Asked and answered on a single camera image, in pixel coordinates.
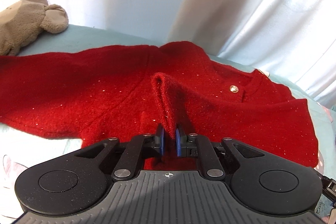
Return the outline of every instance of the plush toy head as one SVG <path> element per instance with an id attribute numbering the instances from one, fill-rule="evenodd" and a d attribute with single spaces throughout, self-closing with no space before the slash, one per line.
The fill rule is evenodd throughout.
<path id="1" fill-rule="evenodd" d="M 16 55 L 46 30 L 59 33 L 68 27 L 65 10 L 47 0 L 20 0 L 0 12 L 0 55 Z"/>

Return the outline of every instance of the bed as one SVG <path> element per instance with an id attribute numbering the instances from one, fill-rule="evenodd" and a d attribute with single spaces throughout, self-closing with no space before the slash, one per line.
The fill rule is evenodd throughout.
<path id="1" fill-rule="evenodd" d="M 44 52 L 79 52 L 89 48 L 108 45 L 155 45 L 162 43 L 145 38 L 134 37 L 118 32 L 97 28 L 70 25 L 61 34 L 43 33 L 31 45 L 23 48 L 19 56 L 40 54 Z M 218 63 L 231 65 L 239 70 L 251 72 L 254 68 L 241 65 L 222 58 L 209 57 Z M 336 112 L 321 106 L 297 85 L 289 80 L 262 71 L 273 82 L 289 87 L 295 98 L 306 98 L 308 108 L 319 141 L 319 164 L 315 167 L 320 173 L 336 178 Z M 0 124 L 0 223 L 11 223 L 19 217 L 22 209 L 16 199 L 13 185 L 20 172 L 40 162 L 77 150 L 81 147 L 79 139 L 43 139 L 18 131 L 5 124 Z M 316 213 L 326 215 L 330 202 L 321 199 Z"/>

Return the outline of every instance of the gold button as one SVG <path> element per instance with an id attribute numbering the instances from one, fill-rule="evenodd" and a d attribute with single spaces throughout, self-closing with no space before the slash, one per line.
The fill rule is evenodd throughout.
<path id="1" fill-rule="evenodd" d="M 238 89 L 237 86 L 232 85 L 232 86 L 230 87 L 230 91 L 233 92 L 233 93 L 237 93 L 237 92 L 239 91 L 239 89 Z"/>

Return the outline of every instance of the gray ribbed plate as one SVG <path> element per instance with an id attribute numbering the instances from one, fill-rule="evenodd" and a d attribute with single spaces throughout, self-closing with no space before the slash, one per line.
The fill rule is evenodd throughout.
<path id="1" fill-rule="evenodd" d="M 28 212 L 17 224 L 319 224 L 313 213 L 270 217 L 240 205 L 225 184 L 197 171 L 143 170 L 135 179 L 116 182 L 104 200 L 73 216 L 46 217 Z"/>

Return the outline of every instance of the folded red fabric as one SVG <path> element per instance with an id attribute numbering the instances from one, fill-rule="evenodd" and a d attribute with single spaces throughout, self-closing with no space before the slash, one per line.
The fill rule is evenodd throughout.
<path id="1" fill-rule="evenodd" d="M 305 166 L 318 162 L 305 99 L 258 70 L 213 62 L 190 42 L 1 56 L 0 86 L 0 122 L 41 137 L 128 141 L 161 122 L 168 152 L 146 168 L 193 168 L 175 156 L 177 123 L 211 141 L 230 136 Z"/>

